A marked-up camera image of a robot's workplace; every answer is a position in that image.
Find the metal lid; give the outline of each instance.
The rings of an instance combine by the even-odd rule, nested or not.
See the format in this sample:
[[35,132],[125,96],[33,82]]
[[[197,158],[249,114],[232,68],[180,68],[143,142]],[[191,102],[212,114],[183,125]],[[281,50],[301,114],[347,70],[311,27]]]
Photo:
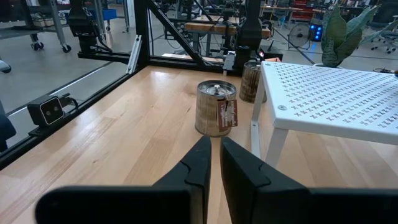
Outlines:
[[199,83],[198,89],[207,95],[225,96],[236,93],[236,87],[228,82],[220,80],[208,80]]
[[251,70],[261,70],[261,62],[246,62],[244,64],[245,68],[251,69]]

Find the blue bin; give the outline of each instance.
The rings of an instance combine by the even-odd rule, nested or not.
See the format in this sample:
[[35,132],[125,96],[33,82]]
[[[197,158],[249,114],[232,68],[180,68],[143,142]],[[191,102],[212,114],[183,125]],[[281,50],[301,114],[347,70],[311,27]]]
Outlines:
[[[93,19],[96,19],[96,14],[94,10],[88,10],[89,12],[92,13]],[[116,9],[103,9],[102,14],[104,15],[104,20],[111,20],[111,19],[116,19],[118,15],[116,14]]]

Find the glass panel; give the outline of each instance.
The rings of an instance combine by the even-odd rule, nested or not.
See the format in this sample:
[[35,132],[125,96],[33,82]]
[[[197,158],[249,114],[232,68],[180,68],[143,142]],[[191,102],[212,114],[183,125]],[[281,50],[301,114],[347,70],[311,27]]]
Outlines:
[[[203,57],[222,58],[223,52],[220,50],[224,43],[222,39],[223,33],[209,32],[213,26],[212,24],[187,22],[187,7],[183,2],[180,10],[178,10],[177,2],[178,1],[171,1],[171,4],[166,2],[158,4],[174,27],[176,27],[180,34],[190,43],[194,50],[200,52]],[[214,15],[211,17],[214,21],[220,18]],[[191,20],[208,21],[208,18],[200,11],[196,3],[192,6]],[[153,55],[190,58],[171,33],[165,31],[167,30],[165,30],[162,23],[152,15],[152,32],[154,34]]]
[[[5,150],[5,137],[8,147],[12,147],[37,128],[27,110],[27,104],[32,100],[44,95],[61,97],[69,93],[80,105],[126,74],[127,66],[123,63],[78,58],[78,52],[81,50],[79,39],[72,35],[66,24],[70,10],[69,0],[56,1],[57,16],[52,13],[50,1],[53,0],[5,1],[7,6],[4,8],[11,6],[13,9],[7,14],[1,13],[4,8],[0,6],[0,126],[9,120],[16,130],[15,136],[11,137],[10,126],[9,129],[0,127],[0,156]],[[85,3],[93,15],[96,14],[94,3]],[[108,9],[105,2],[102,3],[104,21],[100,22],[104,24],[104,43],[113,51],[130,52],[136,31],[130,28],[129,32],[126,32],[122,3],[123,0],[109,1]],[[22,10],[24,4],[29,8],[28,13]],[[63,26],[59,29],[62,32],[57,32],[54,27],[57,19]],[[44,32],[30,30],[30,33],[26,34],[22,33],[26,30],[15,28],[25,24],[33,28],[42,26],[40,28]],[[62,47],[65,46],[70,46],[69,52],[64,52]],[[5,69],[8,65],[12,70],[4,73],[8,72]],[[74,105],[68,105],[63,110],[67,113],[74,108]]]

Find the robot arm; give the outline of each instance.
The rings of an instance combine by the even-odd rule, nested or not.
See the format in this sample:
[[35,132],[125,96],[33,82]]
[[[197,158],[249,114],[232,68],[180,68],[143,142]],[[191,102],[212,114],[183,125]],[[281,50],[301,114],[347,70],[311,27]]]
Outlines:
[[84,6],[83,0],[71,0],[69,12],[69,27],[73,36],[78,37],[82,53],[93,53],[100,49],[112,52],[112,50],[102,42],[100,30],[93,19],[93,15]]

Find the tin can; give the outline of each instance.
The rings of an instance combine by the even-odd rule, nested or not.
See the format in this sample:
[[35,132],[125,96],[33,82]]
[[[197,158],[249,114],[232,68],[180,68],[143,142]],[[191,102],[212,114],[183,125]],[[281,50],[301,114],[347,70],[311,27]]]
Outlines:
[[[257,88],[261,75],[260,62],[246,62],[244,64],[241,89],[239,90],[239,97],[241,100],[254,103],[256,99]],[[267,101],[267,95],[264,94],[262,102]]]
[[234,85],[221,80],[208,80],[199,83],[195,120],[195,128],[199,133],[210,137],[220,137],[231,131],[231,128],[220,131],[218,127],[217,102],[227,99],[236,99]]

